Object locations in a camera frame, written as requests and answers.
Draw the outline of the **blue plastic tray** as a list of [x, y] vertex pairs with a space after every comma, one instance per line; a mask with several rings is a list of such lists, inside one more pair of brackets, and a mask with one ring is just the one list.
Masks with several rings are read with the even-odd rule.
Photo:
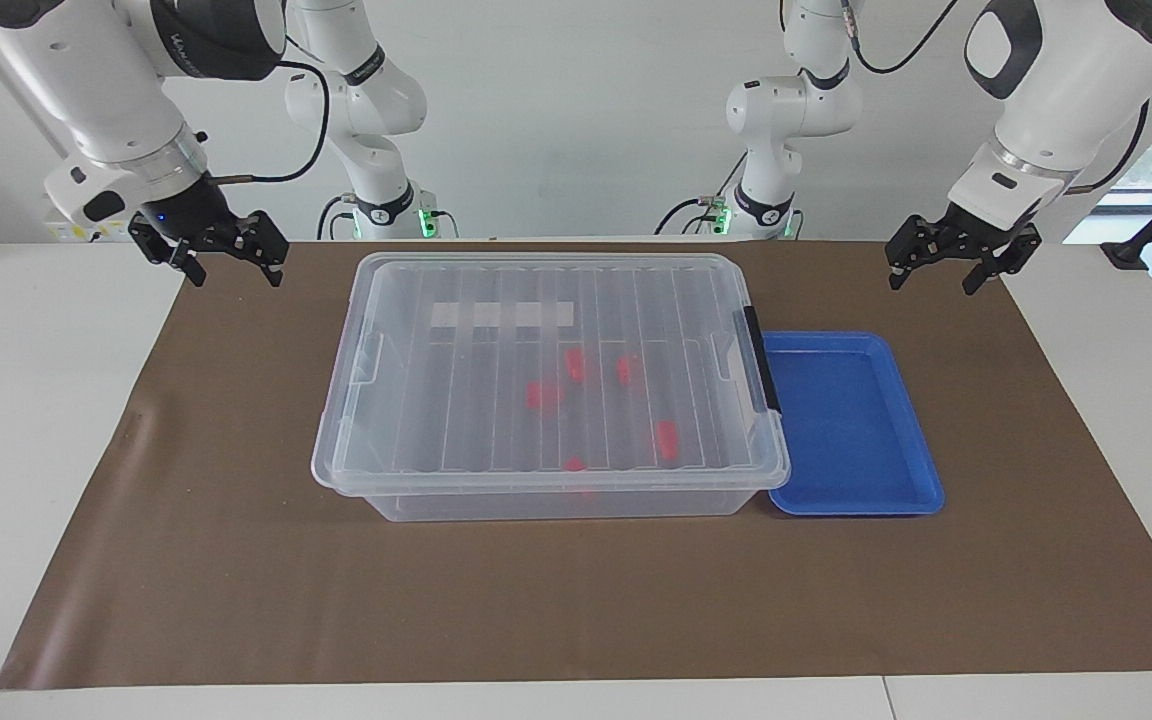
[[914, 401], [878, 334], [768, 331], [790, 473], [770, 492], [801, 518], [925, 518], [945, 488]]

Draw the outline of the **brown table mat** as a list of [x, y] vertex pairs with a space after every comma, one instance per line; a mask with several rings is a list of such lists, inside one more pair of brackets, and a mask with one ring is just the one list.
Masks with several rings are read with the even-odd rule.
[[1152, 670], [1152, 539], [1001, 283], [717, 247], [765, 328], [890, 342], [929, 518], [394, 523], [310, 468], [369, 251], [179, 291], [0, 689]]

